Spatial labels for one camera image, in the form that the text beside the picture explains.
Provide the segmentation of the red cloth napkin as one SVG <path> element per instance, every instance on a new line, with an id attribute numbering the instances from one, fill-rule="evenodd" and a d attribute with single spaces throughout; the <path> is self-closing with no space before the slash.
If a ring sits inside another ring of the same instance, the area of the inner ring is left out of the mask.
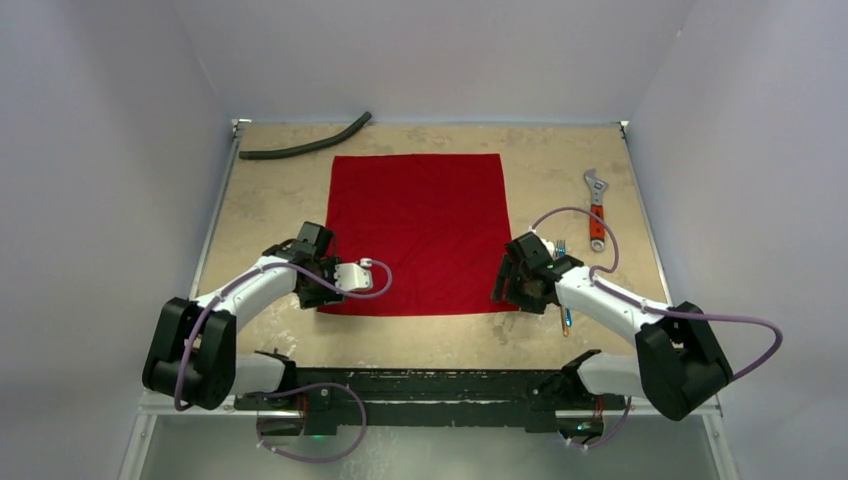
<path id="1" fill-rule="evenodd" d="M 494 302 L 511 240 L 502 161 L 496 153 L 338 156 L 331 170 L 326 227 L 346 262 L 370 258 L 371 300 L 347 299 L 325 313 L 433 316 L 511 310 Z"/>

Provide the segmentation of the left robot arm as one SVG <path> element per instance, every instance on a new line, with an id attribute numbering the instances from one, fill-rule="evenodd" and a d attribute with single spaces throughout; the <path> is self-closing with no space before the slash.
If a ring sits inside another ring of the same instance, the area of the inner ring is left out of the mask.
<path id="1" fill-rule="evenodd" d="M 335 233 L 302 224 L 297 236 L 264 250 L 245 272 L 197 297 L 174 297 L 162 307 L 142 370 L 142 384 L 170 396 L 178 411 L 214 410 L 231 394 L 259 392 L 272 408 L 297 399 L 298 382 L 285 373 L 291 360 L 257 352 L 240 356 L 237 335 L 277 300 L 293 294 L 303 309 L 343 301 L 334 291 L 341 263 Z"/>

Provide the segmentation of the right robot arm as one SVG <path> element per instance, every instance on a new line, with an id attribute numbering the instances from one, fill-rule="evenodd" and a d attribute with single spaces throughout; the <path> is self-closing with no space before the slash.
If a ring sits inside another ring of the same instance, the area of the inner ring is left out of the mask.
<path id="1" fill-rule="evenodd" d="M 627 289 L 592 274 L 534 233 L 506 244 L 492 299 L 541 314 L 556 305 L 577 311 L 626 340 L 632 355 L 590 350 L 554 377 L 553 390 L 584 407 L 601 395 L 647 400 L 679 421 L 729 385 L 734 372 L 701 309 L 638 300 Z"/>

